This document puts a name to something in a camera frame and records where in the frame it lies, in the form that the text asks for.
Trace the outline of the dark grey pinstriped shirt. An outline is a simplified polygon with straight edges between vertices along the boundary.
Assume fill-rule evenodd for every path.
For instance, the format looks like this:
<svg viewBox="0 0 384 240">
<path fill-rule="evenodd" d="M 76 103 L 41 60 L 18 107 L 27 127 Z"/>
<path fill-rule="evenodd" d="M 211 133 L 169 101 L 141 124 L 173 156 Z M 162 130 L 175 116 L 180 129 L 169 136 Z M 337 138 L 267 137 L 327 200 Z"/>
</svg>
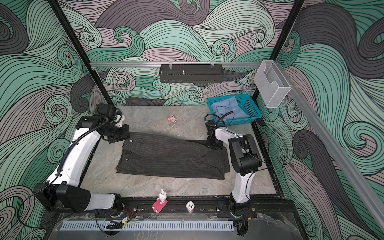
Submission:
<svg viewBox="0 0 384 240">
<path fill-rule="evenodd" d="M 148 133 L 131 133 L 122 147 L 117 173 L 168 178 L 223 180 L 230 172 L 225 147 Z"/>
</svg>

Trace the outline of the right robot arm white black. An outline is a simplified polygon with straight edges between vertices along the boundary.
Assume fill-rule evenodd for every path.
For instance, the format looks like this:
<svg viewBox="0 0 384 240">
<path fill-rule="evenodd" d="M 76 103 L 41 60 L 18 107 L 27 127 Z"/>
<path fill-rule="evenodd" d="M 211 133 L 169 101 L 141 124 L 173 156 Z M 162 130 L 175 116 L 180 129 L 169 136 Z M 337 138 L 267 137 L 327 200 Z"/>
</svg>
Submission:
<svg viewBox="0 0 384 240">
<path fill-rule="evenodd" d="M 230 160 L 234 171 L 235 186 L 229 201 L 230 213 L 236 218 L 244 217 L 251 204 L 251 185 L 255 173 L 261 170 L 262 159 L 258 155 L 258 147 L 253 135 L 240 135 L 228 129 L 224 118 L 235 113 L 230 111 L 223 116 L 212 113 L 205 115 L 207 128 L 207 145 L 217 150 L 226 144 L 230 152 Z"/>
</svg>

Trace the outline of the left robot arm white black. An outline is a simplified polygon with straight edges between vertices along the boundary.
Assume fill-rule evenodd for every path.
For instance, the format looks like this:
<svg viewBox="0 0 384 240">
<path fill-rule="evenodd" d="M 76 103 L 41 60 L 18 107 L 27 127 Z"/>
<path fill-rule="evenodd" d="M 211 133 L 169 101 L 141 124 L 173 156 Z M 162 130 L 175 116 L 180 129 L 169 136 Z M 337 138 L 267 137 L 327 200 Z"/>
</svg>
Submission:
<svg viewBox="0 0 384 240">
<path fill-rule="evenodd" d="M 119 218 L 125 210 L 120 194 L 92 193 L 80 188 L 80 184 L 100 140 L 111 144 L 130 138 L 124 119 L 121 110 L 105 103 L 97 104 L 94 115 L 81 117 L 56 171 L 45 183 L 36 184 L 33 194 L 19 206 L 18 222 L 27 226 L 22 220 L 22 211 L 26 210 L 29 200 L 38 200 L 47 211 L 65 213 L 68 217 L 87 211 L 106 211 L 112 218 Z"/>
</svg>

